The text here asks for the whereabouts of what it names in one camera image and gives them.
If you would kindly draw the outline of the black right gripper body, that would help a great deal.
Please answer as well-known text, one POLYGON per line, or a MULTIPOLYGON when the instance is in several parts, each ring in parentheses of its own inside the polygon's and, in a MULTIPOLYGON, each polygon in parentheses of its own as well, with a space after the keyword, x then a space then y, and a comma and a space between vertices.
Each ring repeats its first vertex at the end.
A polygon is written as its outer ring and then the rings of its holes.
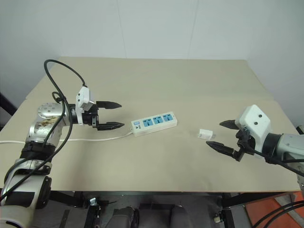
POLYGON ((255 140, 252 139, 248 127, 242 126, 237 120, 234 120, 234 124, 236 125, 237 129, 239 129, 236 134, 239 150, 234 152, 234 158, 236 161, 240 162, 245 153, 250 155, 255 154, 255 140))

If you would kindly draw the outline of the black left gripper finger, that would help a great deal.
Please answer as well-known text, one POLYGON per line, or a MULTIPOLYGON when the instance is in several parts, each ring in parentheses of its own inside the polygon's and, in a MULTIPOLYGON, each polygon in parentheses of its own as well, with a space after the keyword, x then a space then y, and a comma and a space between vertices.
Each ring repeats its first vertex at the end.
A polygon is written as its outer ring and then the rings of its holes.
POLYGON ((119 123, 119 122, 99 123, 97 125, 97 130, 98 131, 109 131, 109 130, 121 128, 123 126, 124 126, 124 123, 119 123))
POLYGON ((116 109, 122 107, 120 104, 110 101, 96 101, 96 106, 104 109, 116 109))

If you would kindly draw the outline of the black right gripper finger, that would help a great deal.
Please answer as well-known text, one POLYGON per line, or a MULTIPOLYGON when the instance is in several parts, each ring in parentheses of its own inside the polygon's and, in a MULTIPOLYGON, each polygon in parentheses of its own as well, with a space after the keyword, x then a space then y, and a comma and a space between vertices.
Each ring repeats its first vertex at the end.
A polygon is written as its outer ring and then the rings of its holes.
POLYGON ((207 141, 206 144, 221 154, 233 157, 234 154, 233 148, 227 147, 224 144, 215 141, 207 141))
POLYGON ((229 129, 238 130, 238 126, 235 124, 235 120, 225 120, 220 122, 219 125, 229 129))

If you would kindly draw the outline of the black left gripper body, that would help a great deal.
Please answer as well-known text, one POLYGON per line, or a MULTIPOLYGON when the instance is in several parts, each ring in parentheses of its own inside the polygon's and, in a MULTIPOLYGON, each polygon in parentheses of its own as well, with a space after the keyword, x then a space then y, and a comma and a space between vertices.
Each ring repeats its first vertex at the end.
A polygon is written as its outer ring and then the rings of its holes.
POLYGON ((89 125, 98 130, 99 116, 97 105, 92 105, 88 111, 82 113, 82 120, 84 125, 89 125))

